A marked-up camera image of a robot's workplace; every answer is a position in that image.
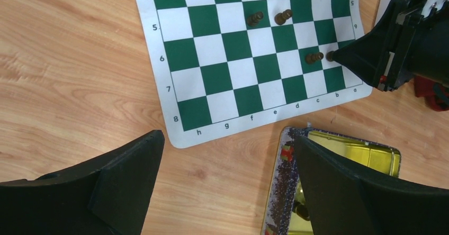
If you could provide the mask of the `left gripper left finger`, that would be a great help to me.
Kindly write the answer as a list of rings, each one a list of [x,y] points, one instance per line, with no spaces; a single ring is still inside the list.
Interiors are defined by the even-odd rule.
[[[131,142],[34,180],[1,183],[1,234],[141,234],[165,137]]]

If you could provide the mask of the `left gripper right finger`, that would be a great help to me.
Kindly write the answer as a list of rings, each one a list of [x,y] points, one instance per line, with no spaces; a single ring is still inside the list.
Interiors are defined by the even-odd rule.
[[[448,234],[448,190],[395,178],[300,136],[299,179],[314,234]]]

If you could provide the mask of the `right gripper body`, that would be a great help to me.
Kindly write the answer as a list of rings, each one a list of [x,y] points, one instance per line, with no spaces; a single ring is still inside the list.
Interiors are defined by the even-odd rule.
[[[448,90],[448,0],[391,0],[380,18],[387,61],[377,88],[393,91],[419,76]]]

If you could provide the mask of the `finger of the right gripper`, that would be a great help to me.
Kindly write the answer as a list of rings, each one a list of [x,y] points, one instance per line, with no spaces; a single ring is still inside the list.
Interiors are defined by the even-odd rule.
[[[392,73],[385,74],[390,53],[397,52],[403,26],[396,23],[403,0],[391,0],[374,28],[361,38],[331,52],[331,60],[345,66],[370,86],[394,86]]]

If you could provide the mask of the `dark chess pawn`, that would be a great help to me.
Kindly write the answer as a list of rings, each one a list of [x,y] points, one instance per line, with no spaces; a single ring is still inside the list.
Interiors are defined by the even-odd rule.
[[[326,53],[326,59],[327,59],[327,61],[329,61],[329,62],[334,61],[334,59],[333,59],[333,54],[334,54],[334,51],[333,51],[333,50]]]
[[[324,54],[322,52],[316,52],[316,53],[310,53],[306,55],[306,63],[307,64],[314,64],[317,61],[321,61],[324,58]]]
[[[283,25],[288,19],[292,17],[293,13],[291,9],[287,9],[283,12],[277,13],[274,17],[274,21],[277,25]]]
[[[254,14],[251,14],[246,19],[246,23],[249,27],[255,27],[263,18],[264,18],[264,13],[262,11],[258,11]]]

